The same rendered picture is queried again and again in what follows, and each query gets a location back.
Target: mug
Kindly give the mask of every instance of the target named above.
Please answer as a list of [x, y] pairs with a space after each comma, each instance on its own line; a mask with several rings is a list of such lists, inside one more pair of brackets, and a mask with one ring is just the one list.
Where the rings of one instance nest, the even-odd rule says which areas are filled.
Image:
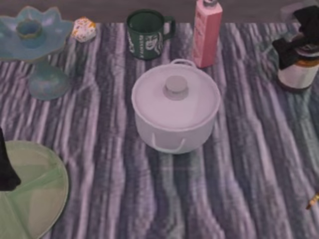
[[[164, 34], [165, 23], [170, 24], [169, 32]], [[163, 16], [151, 9], [132, 12], [126, 21], [129, 50], [139, 59], [152, 60], [161, 55], [164, 42], [175, 34], [175, 19]]]

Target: striped surface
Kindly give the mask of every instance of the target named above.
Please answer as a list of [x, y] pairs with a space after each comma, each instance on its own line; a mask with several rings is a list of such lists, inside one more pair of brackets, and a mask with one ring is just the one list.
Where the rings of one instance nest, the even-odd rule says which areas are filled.
[[126, 50], [123, 24], [98, 25], [90, 43], [70, 40], [51, 62], [74, 86], [51, 102], [30, 97], [30, 65], [0, 63], [6, 139], [52, 148], [69, 172], [69, 202], [44, 239], [317, 238], [319, 207], [305, 207], [319, 191], [319, 85], [283, 92], [269, 47], [297, 27], [222, 26], [217, 63], [205, 70], [223, 97], [215, 130], [178, 156], [140, 140], [130, 97], [144, 71], [190, 59], [190, 24], [146, 63]]

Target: cooking pot with lid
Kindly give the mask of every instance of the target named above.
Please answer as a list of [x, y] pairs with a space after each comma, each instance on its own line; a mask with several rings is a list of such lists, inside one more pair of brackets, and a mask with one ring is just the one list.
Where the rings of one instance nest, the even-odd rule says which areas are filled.
[[141, 139], [157, 151], [181, 154], [202, 146], [220, 105], [213, 79], [191, 61], [154, 67], [135, 82], [132, 103]]

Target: green plate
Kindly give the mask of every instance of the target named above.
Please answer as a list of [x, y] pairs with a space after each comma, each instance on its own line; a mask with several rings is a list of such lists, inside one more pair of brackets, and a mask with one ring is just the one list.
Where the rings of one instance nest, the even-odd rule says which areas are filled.
[[66, 168], [52, 150], [40, 144], [9, 141], [6, 148], [22, 183], [12, 192], [0, 192], [0, 239], [39, 239], [66, 204]]

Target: pink bottle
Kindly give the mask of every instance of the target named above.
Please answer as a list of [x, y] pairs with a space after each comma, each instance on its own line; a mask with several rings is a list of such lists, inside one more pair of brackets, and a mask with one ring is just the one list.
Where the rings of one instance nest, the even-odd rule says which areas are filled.
[[222, 13], [217, 0], [197, 0], [192, 55], [198, 68], [215, 62]]

